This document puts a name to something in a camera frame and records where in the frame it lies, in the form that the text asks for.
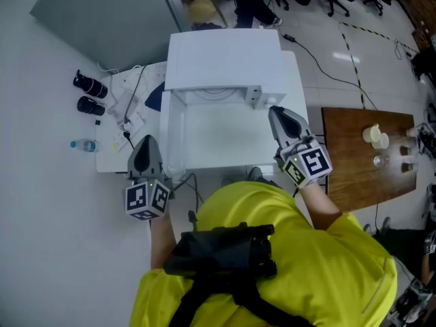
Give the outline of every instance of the tiled floor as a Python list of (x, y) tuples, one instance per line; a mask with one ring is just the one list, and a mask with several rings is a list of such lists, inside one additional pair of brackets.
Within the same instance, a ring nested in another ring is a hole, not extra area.
[[(284, 19), (282, 33), (294, 36), (297, 41), (307, 47), (319, 61), (322, 69), (335, 78), (356, 83), (356, 75), (347, 53), (338, 22), (346, 22), (365, 29), (384, 34), (391, 39), (397, 38), (413, 49), (417, 49), (411, 36), (414, 30), (409, 19), (396, 1), (391, 6), (385, 6), (384, 15), (378, 16), (375, 8), (365, 6), (362, 0), (341, 3), (350, 10), (350, 17), (346, 18), (337, 9), (332, 18), (327, 16), (328, 6), (325, 1), (313, 0), (308, 6), (301, 6), (295, 0), (288, 0), (290, 11), (275, 5), (276, 14)], [(230, 27), (236, 24), (234, 2), (218, 0)], [(220, 24), (219, 17), (214, 23)], [(400, 47), (402, 59), (398, 60), (394, 42), (371, 33), (341, 25), (353, 56), (361, 79), (363, 89), (368, 93), (379, 110), (412, 114), (415, 124), (423, 122), (423, 110), (429, 101), (434, 100), (434, 92), (428, 80), (418, 82), (411, 72), (409, 61)], [(305, 91), (309, 125), (315, 134), (323, 134), (321, 107), (361, 108), (359, 91), (356, 87), (334, 81), (323, 75), (317, 68), (315, 61), (299, 45), (281, 40), (283, 50), (295, 53), (300, 70), (302, 85)], [(372, 105), (365, 100), (368, 109)], [(392, 218), (393, 228), (421, 228), (421, 217), (426, 204), (426, 186), (433, 182), (435, 171), (433, 162), (425, 156), (418, 156), (420, 170), (416, 190), (400, 198), (384, 202), (378, 206), (377, 224), (380, 227), (385, 217)], [(203, 198), (209, 197), (220, 188), (221, 179), (232, 174), (231, 178), (242, 179), (249, 166), (239, 170), (202, 171), (198, 175), (199, 191)], [(284, 189), (293, 192), (291, 182), (277, 169), (269, 169), (268, 177)], [(176, 193), (177, 199), (172, 201), (171, 216), (174, 230), (177, 234), (190, 230), (187, 221), (187, 211), (194, 209), (194, 192), (184, 186)], [(297, 196), (298, 205), (305, 210), (302, 200)], [(370, 223), (374, 228), (376, 206), (371, 206), (354, 212), (359, 222), (364, 225)], [(399, 269), (399, 293), (407, 286), (408, 280)]]

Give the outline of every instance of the yellow shirt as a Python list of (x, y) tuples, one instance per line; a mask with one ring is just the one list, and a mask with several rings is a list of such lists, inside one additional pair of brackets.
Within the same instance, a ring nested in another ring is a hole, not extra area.
[[(386, 250), (351, 214), (326, 231), (314, 230), (283, 190), (257, 182), (234, 183), (214, 193), (197, 215), (198, 230), (273, 224), (274, 279), (258, 283), (260, 296), (315, 326), (379, 326), (394, 302), (396, 268)], [(141, 279), (130, 327), (168, 326), (192, 280), (152, 270)], [(266, 326), (229, 294), (215, 294), (191, 326)]]

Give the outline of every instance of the plastic bottle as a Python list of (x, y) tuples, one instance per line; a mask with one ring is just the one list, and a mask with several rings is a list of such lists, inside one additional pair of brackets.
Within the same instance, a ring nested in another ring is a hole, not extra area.
[(88, 153), (94, 153), (98, 150), (98, 142), (90, 139), (73, 140), (70, 146), (81, 151), (87, 151)]

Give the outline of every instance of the black strap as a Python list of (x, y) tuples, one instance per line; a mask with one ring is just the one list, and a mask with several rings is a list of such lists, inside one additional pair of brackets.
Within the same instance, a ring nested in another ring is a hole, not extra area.
[(170, 327), (189, 327), (200, 305), (211, 294), (221, 293), (233, 295), (235, 304), (244, 306), (271, 326), (313, 327), (303, 317), (290, 315), (260, 298), (255, 280), (246, 277), (234, 277), (225, 281), (216, 278), (195, 280), (192, 288), (183, 296)]

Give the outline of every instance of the gray glove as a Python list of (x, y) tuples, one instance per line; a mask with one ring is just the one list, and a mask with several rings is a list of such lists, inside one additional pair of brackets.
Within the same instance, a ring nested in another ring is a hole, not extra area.
[(436, 230), (432, 231), (424, 240), (424, 255), (432, 254), (436, 251)]

